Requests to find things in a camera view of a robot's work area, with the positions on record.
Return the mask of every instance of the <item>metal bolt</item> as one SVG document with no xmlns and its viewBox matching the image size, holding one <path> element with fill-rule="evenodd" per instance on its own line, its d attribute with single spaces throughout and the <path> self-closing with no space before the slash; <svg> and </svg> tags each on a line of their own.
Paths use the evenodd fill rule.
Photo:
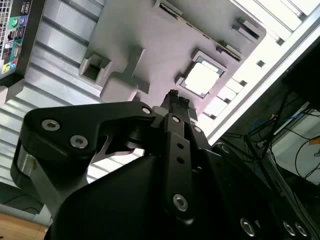
<svg viewBox="0 0 320 240">
<path fill-rule="evenodd" d="M 70 138 L 72 147 L 76 149 L 84 149 L 88 145 L 88 140 L 81 135 L 74 135 Z"/>
<path fill-rule="evenodd" d="M 254 227 L 247 219 L 241 218 L 240 225 L 242 229 L 245 231 L 245 233 L 248 234 L 250 237 L 254 237 L 256 235 Z"/>
<path fill-rule="evenodd" d="M 284 229 L 285 229 L 291 236 L 295 236 L 295 235 L 296 235 L 294 229 L 293 229 L 286 221 L 283 221 L 283 226 L 284 226 Z"/>
<path fill-rule="evenodd" d="M 60 128 L 60 124 L 52 119 L 46 119 L 41 123 L 41 126 L 43 127 L 44 130 L 46 131 L 57 131 Z"/>
<path fill-rule="evenodd" d="M 151 113 L 151 111 L 150 111 L 148 108 L 146 108 L 146 107 L 143 107 L 143 108 L 142 108 L 142 111 L 143 111 L 145 114 L 150 114 L 150 113 Z"/>
<path fill-rule="evenodd" d="M 221 148 L 225 153 L 227 153 L 227 154 L 229 153 L 228 148 L 226 148 L 225 146 L 222 146 Z"/>
<path fill-rule="evenodd" d="M 180 122 L 180 119 L 179 119 L 179 118 L 177 118 L 176 116 L 172 116 L 172 119 L 173 119 L 173 121 L 175 121 L 175 122 L 177 122 L 177 123 L 179 123 L 179 122 Z"/>
<path fill-rule="evenodd" d="M 188 209 L 187 200 L 185 199 L 184 196 L 182 196 L 180 194 L 176 194 L 173 196 L 173 203 L 174 203 L 175 207 L 181 212 L 185 212 Z"/>
<path fill-rule="evenodd" d="M 306 230 L 299 223 L 296 222 L 295 227 L 296 227 L 296 229 L 298 229 L 298 231 L 301 233 L 302 236 L 304 236 L 304 237 L 308 236 Z"/>
<path fill-rule="evenodd" d="M 197 126 L 194 127 L 194 130 L 196 130 L 198 133 L 202 132 L 201 129 L 199 127 L 197 127 Z"/>
</svg>

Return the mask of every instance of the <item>orange label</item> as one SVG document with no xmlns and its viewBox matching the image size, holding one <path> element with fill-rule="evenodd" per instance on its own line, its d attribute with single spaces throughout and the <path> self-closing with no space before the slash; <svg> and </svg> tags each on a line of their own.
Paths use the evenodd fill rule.
<svg viewBox="0 0 320 240">
<path fill-rule="evenodd" d="M 309 141 L 309 145 L 316 145 L 316 144 L 320 144 L 320 137 Z"/>
</svg>

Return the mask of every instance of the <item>square opening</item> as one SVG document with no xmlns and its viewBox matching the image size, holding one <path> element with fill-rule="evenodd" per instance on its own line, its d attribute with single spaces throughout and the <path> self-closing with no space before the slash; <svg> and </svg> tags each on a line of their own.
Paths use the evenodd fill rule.
<svg viewBox="0 0 320 240">
<path fill-rule="evenodd" d="M 223 73 L 222 69 L 199 57 L 180 85 L 204 98 Z"/>
</svg>

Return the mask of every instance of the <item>wooden table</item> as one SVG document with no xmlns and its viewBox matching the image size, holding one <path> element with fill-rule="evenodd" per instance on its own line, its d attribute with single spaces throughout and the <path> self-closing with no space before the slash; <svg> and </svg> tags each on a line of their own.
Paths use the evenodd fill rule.
<svg viewBox="0 0 320 240">
<path fill-rule="evenodd" d="M 43 240 L 47 227 L 13 216 L 0 214 L 0 237 L 3 240 Z"/>
</svg>

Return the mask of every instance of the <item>blue cable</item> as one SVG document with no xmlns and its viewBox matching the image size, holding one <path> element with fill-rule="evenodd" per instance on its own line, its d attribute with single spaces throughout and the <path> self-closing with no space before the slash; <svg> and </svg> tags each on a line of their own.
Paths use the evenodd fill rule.
<svg viewBox="0 0 320 240">
<path fill-rule="evenodd" d="M 289 118 L 286 118 L 286 119 L 283 119 L 281 121 L 279 121 L 280 123 L 281 122 L 286 122 L 288 120 L 292 120 L 292 119 L 296 119 L 296 118 L 299 118 L 300 116 L 302 116 L 304 113 L 301 111 L 299 114 L 295 115 L 295 116 L 292 116 L 292 117 L 289 117 Z M 257 121 L 255 124 L 253 124 L 253 126 L 250 128 L 250 131 L 249 133 L 251 133 L 254 129 L 256 129 L 257 127 L 259 127 L 260 125 L 268 122 L 270 120 L 261 120 L 261 121 Z"/>
</svg>

